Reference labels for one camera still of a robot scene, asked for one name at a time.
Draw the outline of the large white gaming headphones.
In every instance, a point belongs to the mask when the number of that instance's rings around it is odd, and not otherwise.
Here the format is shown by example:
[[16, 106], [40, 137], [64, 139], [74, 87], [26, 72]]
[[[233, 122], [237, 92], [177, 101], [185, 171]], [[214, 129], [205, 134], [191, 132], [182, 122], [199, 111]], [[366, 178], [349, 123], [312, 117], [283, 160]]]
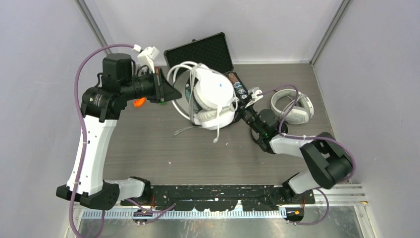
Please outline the large white gaming headphones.
[[[288, 124], [304, 124], [314, 116], [314, 106], [306, 94], [299, 92], [298, 96], [294, 89], [282, 89], [273, 94], [270, 100], [270, 108], [279, 119], [284, 119]], [[291, 101], [284, 109], [276, 107], [277, 102], [282, 98], [289, 98]]]

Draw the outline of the small white headphones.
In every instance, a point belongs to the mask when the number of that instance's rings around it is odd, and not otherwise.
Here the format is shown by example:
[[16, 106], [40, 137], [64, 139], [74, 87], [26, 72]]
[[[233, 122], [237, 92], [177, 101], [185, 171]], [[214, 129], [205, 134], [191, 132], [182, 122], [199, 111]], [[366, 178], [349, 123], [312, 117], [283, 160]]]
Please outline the small white headphones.
[[203, 63], [184, 61], [169, 69], [166, 76], [171, 86], [189, 85], [190, 97], [183, 112], [175, 100], [171, 103], [177, 112], [193, 125], [179, 129], [175, 135], [190, 128], [215, 130], [213, 143], [219, 140], [220, 129], [230, 125], [238, 109], [239, 99], [230, 80]]

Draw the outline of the black on-ear headphones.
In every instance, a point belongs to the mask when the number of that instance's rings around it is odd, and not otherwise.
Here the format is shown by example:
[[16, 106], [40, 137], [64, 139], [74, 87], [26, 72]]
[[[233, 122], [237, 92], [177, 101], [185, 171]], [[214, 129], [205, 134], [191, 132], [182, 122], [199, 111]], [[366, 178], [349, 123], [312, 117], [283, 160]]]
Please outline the black on-ear headphones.
[[275, 121], [274, 124], [254, 124], [250, 127], [251, 138], [258, 145], [268, 144], [275, 136], [287, 132], [288, 125], [286, 123], [280, 125], [279, 121]]

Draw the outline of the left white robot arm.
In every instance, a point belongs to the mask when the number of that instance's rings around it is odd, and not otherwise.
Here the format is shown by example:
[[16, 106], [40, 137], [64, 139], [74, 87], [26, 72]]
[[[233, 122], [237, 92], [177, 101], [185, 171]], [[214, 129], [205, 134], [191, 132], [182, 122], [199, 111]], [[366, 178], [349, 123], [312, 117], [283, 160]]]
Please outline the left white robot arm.
[[129, 101], [143, 98], [151, 103], [169, 102], [179, 99], [181, 93], [169, 84], [162, 68], [144, 65], [145, 72], [140, 72], [128, 54], [110, 54], [102, 65], [96, 85], [82, 95], [77, 158], [71, 177], [56, 189], [56, 195], [96, 210], [110, 210], [128, 199], [147, 205], [153, 196], [149, 180], [103, 178], [110, 138]]

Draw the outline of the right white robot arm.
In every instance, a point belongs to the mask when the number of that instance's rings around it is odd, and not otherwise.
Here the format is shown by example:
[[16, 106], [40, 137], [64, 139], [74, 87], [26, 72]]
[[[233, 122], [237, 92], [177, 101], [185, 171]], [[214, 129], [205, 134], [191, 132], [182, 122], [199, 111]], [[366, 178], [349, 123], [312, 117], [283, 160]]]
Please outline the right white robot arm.
[[307, 170], [282, 184], [283, 198], [288, 203], [296, 203], [308, 190], [330, 189], [354, 171], [355, 163], [350, 152], [327, 132], [309, 137], [289, 135], [268, 109], [258, 113], [252, 107], [242, 108], [238, 118], [258, 135], [254, 142], [262, 151], [304, 159]]

